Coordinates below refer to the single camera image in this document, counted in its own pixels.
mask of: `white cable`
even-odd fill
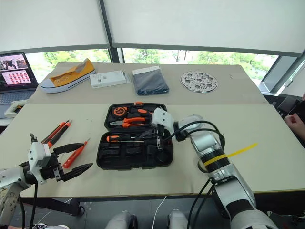
[[[161,204],[159,204],[159,206],[157,207],[156,212],[154,213],[153,222],[152,222],[152,229],[153,229],[153,226],[154,226],[154,221],[156,220],[156,215],[157,215],[157,212],[159,210],[159,207],[162,205],[162,203],[165,201],[166,198],[167,198],[167,196],[164,197],[164,199],[162,200]]]
[[[52,211],[49,211],[47,214],[45,214],[36,224],[39,224],[47,215],[49,215]]]

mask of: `pliers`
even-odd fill
[[[137,117],[137,118],[124,118],[123,121],[115,121],[110,123],[110,125],[121,125],[123,128],[128,128],[130,126],[150,126],[146,123],[141,124],[131,124],[133,122],[146,122],[149,118]]]

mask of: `perforated metal plate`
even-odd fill
[[[183,86],[193,92],[206,93],[214,91],[218,86],[218,81],[209,73],[201,71],[190,71],[184,73],[180,81]]]

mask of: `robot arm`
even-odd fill
[[[277,229],[276,225],[263,212],[256,209],[253,192],[238,172],[234,164],[230,163],[221,145],[209,131],[195,131],[204,126],[203,118],[191,115],[175,122],[166,111],[157,108],[152,117],[152,125],[162,133],[162,128],[174,135],[173,139],[183,141],[187,136],[202,161],[208,177],[214,183],[213,193],[215,201],[220,202],[230,217],[233,229]],[[175,133],[183,126],[182,131]]]
[[[31,135],[31,140],[32,145],[28,152],[29,161],[15,168],[0,170],[0,227],[10,224],[21,191],[36,183],[44,184],[47,179],[70,180],[82,174],[93,164],[76,167],[65,174],[57,160],[58,155],[76,150],[83,144],[61,146],[50,153],[48,145],[37,142],[34,135]]]

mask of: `window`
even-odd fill
[[[123,48],[123,53],[126,63],[240,64],[257,85],[278,57],[236,52],[129,48]]]
[[[37,82],[41,82],[58,62],[82,62],[88,58],[92,62],[111,62],[108,49],[71,50],[26,54]]]

